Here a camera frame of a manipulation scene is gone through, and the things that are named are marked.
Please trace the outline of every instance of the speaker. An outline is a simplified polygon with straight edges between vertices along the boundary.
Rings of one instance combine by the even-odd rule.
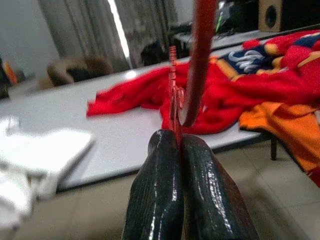
[[[320,0],[259,0],[259,29],[280,32],[320,23]]]

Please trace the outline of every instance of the gray curtain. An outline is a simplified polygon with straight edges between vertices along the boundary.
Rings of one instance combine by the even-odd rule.
[[[134,67],[141,67],[144,47],[159,41],[169,47],[169,25],[177,21],[174,0],[114,0]]]
[[[107,0],[38,0],[61,57],[99,55],[127,70]]]

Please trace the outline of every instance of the tiled floor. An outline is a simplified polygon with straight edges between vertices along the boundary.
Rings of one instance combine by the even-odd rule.
[[[319,240],[320,188],[269,142],[217,155],[237,183],[261,240]],[[119,240],[134,176],[40,202],[14,240]]]

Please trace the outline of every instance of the clothing pile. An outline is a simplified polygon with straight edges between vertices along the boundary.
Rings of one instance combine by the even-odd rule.
[[[176,67],[176,84],[186,87],[188,63]],[[169,67],[98,92],[87,116],[115,114],[135,107],[160,109],[169,128]],[[214,134],[239,121],[248,130],[280,138],[320,187],[320,30],[278,36],[243,50],[211,57],[195,124],[184,133]]]
[[[31,215],[37,198],[55,195],[59,181],[92,142],[86,131],[26,133],[18,118],[0,119],[0,239]]]

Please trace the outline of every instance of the chair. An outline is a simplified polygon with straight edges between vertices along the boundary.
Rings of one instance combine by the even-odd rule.
[[[100,56],[66,57],[47,67],[47,73],[54,86],[73,84],[112,72],[109,61]]]

